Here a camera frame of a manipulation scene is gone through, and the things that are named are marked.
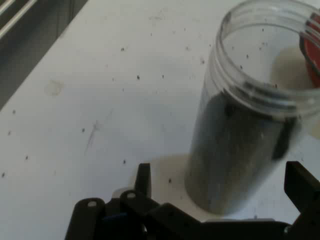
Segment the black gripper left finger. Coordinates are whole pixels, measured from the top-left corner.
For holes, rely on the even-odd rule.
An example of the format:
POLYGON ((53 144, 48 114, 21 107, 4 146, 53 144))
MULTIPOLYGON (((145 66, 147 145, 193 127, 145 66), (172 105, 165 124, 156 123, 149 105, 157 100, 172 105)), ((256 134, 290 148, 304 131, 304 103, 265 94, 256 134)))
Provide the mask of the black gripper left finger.
POLYGON ((198 240, 201 223, 170 203, 151 199, 151 166, 141 163, 133 189, 109 202, 87 198, 77 202, 67 240, 198 240))

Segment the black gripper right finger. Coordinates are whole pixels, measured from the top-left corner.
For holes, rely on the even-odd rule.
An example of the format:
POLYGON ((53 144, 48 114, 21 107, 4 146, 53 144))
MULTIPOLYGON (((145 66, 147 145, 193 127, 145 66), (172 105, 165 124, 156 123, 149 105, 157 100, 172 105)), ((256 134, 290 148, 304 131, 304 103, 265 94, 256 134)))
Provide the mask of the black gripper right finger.
POLYGON ((284 192, 299 211, 287 231, 288 240, 320 238, 320 181, 300 162, 288 161, 285 166, 284 192))

